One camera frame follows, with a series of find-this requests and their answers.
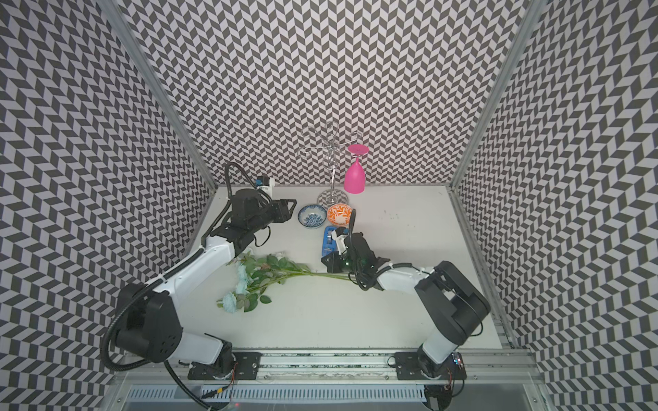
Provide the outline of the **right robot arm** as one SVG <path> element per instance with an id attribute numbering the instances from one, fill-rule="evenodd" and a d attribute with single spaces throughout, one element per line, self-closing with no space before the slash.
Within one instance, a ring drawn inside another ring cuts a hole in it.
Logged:
<path id="1" fill-rule="evenodd" d="M 470 337 L 483 330 L 491 313 L 485 296 L 450 261 L 432 270 L 411 263 L 392 263 L 377 257 L 363 234 L 346 228 L 324 236 L 329 250 L 321 262 L 330 274 L 344 273 L 360 289 L 398 291 L 417 296 L 435 328 L 415 353 L 394 355 L 400 379 L 464 379 L 464 362 L 458 353 Z"/>

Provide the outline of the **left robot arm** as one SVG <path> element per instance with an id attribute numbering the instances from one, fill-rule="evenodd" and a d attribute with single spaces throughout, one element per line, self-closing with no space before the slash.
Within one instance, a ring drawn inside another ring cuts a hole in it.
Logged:
<path id="1" fill-rule="evenodd" d="M 257 188 L 228 195 L 195 253 L 145 284 L 128 284 L 120 291 L 115 317 L 101 340 L 100 359 L 106 368 L 122 372 L 148 363 L 181 360 L 216 368 L 221 375 L 231 371 L 229 343 L 187 332 L 178 311 L 211 274 L 255 241 L 256 232 L 289 221 L 297 202 L 274 200 Z"/>

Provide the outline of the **blue tape dispenser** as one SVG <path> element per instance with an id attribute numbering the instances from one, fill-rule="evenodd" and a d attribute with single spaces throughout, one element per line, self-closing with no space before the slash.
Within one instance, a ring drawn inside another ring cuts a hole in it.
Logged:
<path id="1" fill-rule="evenodd" d="M 324 234 L 322 237 L 322 246 L 321 246 L 321 256 L 325 257 L 329 255 L 330 253 L 336 252 L 338 250 L 338 246 L 336 244 L 336 241 L 332 237 L 332 234 L 336 231 L 337 227 L 335 226 L 327 226 L 324 229 Z"/>

